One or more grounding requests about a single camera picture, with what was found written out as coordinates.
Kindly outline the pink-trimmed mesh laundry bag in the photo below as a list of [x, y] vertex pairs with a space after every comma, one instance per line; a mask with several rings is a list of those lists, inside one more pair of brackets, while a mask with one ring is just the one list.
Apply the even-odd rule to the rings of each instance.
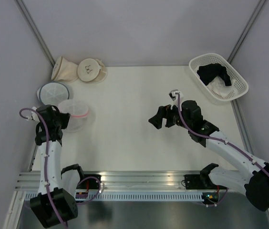
[[69, 113], [70, 119], [67, 127], [64, 129], [66, 133], [80, 132], [83, 129], [92, 126], [96, 116], [94, 110], [86, 104], [85, 101], [79, 99], [68, 99], [58, 104], [59, 111]]

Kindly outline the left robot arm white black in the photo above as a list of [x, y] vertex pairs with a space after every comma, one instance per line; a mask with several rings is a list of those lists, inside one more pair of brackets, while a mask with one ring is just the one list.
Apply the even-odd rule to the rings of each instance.
[[37, 196], [30, 199], [30, 208], [46, 229], [78, 216], [75, 190], [85, 186], [86, 177], [78, 164], [61, 168], [63, 129], [70, 114], [61, 113], [54, 105], [36, 110], [35, 143], [41, 156], [41, 176]]

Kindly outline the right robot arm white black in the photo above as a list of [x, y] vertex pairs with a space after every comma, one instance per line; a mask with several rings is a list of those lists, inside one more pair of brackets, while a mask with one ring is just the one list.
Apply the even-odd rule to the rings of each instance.
[[192, 140], [217, 153], [236, 168], [236, 171], [230, 171], [217, 164], [209, 164], [200, 171], [202, 187], [225, 187], [244, 195], [258, 210], [269, 209], [269, 162], [231, 143], [218, 127], [203, 118], [196, 101], [160, 106], [148, 122], [161, 129], [164, 119], [165, 127], [177, 125], [187, 129]]

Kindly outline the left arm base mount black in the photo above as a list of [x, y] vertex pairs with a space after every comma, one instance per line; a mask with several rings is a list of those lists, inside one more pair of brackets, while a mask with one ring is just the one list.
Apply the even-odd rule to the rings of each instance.
[[100, 187], [101, 175], [87, 174], [80, 178], [76, 189], [81, 190], [97, 190]]

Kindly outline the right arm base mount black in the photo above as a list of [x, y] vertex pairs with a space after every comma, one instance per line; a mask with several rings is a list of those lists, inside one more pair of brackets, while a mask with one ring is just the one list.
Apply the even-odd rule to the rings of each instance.
[[226, 190], [224, 186], [217, 186], [208, 176], [200, 174], [186, 174], [184, 175], [181, 185], [186, 188], [186, 190]]

